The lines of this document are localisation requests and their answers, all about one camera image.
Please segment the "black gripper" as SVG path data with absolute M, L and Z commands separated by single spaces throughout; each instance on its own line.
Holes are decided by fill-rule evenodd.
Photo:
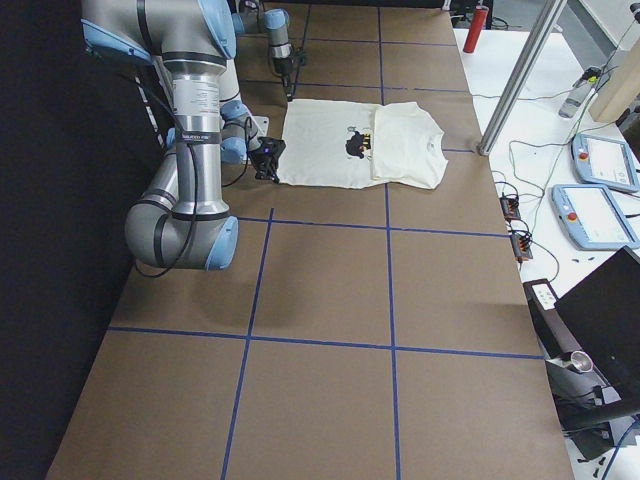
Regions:
M 288 57 L 273 57 L 272 65 L 274 75 L 281 79 L 282 88 L 285 94 L 285 98 L 288 102 L 291 102 L 295 98 L 295 83 L 291 78 L 294 71 L 295 61 L 293 56 Z
M 265 169 L 265 153 L 262 148 L 254 149 L 248 153 L 249 159 L 255 170 Z M 279 184 L 280 179 L 276 172 L 273 171 L 257 171 L 255 174 L 256 180 L 271 181 L 274 184 Z

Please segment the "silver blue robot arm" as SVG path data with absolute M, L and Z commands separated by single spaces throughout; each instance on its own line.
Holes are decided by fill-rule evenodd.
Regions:
M 232 14 L 237 35 L 264 34 L 268 58 L 280 80 L 287 101 L 294 99 L 293 76 L 299 66 L 299 53 L 289 38 L 289 15 L 281 9 L 266 9 L 260 1 L 241 1 Z
M 236 54 L 232 14 L 224 1 L 85 1 L 87 48 L 98 58 L 152 64 L 171 76 L 166 109 L 175 138 L 125 223 L 134 257 L 160 275 L 172 269 L 222 270 L 239 233 L 223 200 L 221 166 L 253 165 L 278 180 L 281 140 L 266 137 L 239 100 L 221 100 L 220 81 Z

